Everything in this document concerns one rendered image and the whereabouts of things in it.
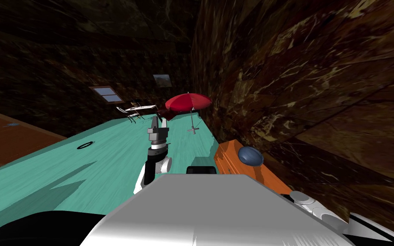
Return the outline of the blue round door knob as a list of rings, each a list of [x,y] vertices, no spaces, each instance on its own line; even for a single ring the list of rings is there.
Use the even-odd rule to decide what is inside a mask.
[[[264,162],[263,155],[255,148],[243,146],[238,150],[238,158],[245,165],[258,167]]]

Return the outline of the picture on wall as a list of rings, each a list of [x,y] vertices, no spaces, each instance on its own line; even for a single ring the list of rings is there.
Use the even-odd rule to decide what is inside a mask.
[[[172,87],[172,82],[168,74],[154,74],[153,77],[159,88]]]

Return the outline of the white table with chairs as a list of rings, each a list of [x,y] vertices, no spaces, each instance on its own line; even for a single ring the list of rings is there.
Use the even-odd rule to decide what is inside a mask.
[[[136,123],[134,117],[137,118],[142,118],[145,119],[140,113],[139,110],[145,110],[145,109],[158,109],[157,105],[146,105],[146,106],[140,106],[139,102],[135,102],[134,100],[131,101],[132,104],[135,104],[135,107],[131,107],[128,109],[122,109],[120,107],[116,107],[120,112],[124,113],[127,118],[129,118],[130,122]]]

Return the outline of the red parasol on stand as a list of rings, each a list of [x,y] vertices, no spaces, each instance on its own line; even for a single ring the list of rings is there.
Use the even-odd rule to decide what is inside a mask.
[[[190,112],[191,117],[191,129],[188,132],[192,132],[194,135],[196,134],[196,130],[199,128],[194,127],[193,121],[193,111],[201,110],[207,108],[211,105],[212,100],[203,94],[197,93],[185,93],[177,95],[171,99],[169,99],[165,103],[165,107],[171,111],[177,112]]]

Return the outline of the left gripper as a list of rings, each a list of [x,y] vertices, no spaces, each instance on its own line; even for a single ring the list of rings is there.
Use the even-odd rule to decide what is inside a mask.
[[[147,129],[149,141],[165,141],[168,137],[168,120],[162,119],[161,128],[159,127],[159,118],[154,116],[152,118],[152,128]]]

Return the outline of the brown wooden panel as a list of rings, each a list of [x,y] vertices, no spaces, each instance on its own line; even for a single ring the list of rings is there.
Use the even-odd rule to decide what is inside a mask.
[[[65,137],[0,114],[0,167]]]

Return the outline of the window with brown frame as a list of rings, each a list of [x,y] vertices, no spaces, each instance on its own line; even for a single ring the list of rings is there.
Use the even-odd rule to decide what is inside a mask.
[[[107,104],[124,103],[120,95],[110,86],[91,86],[89,88],[103,98]]]

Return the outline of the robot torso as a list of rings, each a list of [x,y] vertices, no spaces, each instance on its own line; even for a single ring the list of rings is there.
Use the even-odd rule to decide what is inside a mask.
[[[239,174],[164,174],[108,213],[80,246],[355,246],[281,183]]]

